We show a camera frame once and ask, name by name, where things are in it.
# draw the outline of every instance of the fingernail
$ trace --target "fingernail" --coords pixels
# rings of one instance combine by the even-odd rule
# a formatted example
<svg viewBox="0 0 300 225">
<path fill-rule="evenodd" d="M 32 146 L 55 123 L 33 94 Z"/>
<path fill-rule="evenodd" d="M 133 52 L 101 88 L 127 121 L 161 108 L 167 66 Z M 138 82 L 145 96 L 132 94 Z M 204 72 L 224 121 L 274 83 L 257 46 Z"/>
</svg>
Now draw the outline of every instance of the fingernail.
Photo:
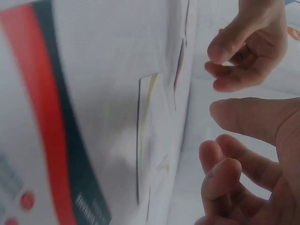
<svg viewBox="0 0 300 225">
<path fill-rule="evenodd" d="M 212 171 L 211 171 L 212 172 L 212 176 L 215 176 L 218 173 L 218 171 L 219 171 L 221 165 L 223 164 L 223 162 L 224 162 L 224 160 L 221 161 L 221 162 L 219 162 L 218 164 L 216 164 L 214 166 L 214 168 L 212 168 Z"/>
<path fill-rule="evenodd" d="M 215 63 L 221 64 L 227 61 L 229 53 L 221 46 L 213 45 L 208 49 L 208 56 Z"/>
</svg>

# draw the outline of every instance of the red circle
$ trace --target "red circle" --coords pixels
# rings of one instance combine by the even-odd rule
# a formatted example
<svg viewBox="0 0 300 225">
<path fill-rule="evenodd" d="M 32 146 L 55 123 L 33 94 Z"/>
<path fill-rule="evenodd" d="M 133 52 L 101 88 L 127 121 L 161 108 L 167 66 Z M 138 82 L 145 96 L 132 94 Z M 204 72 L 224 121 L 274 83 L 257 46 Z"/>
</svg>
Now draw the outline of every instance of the red circle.
<svg viewBox="0 0 300 225">
<path fill-rule="evenodd" d="M 8 218 L 5 221 L 5 225 L 19 225 L 19 223 L 15 218 Z"/>
<path fill-rule="evenodd" d="M 20 206 L 23 210 L 29 211 L 34 206 L 34 194 L 32 191 L 26 191 L 20 200 Z"/>
</svg>

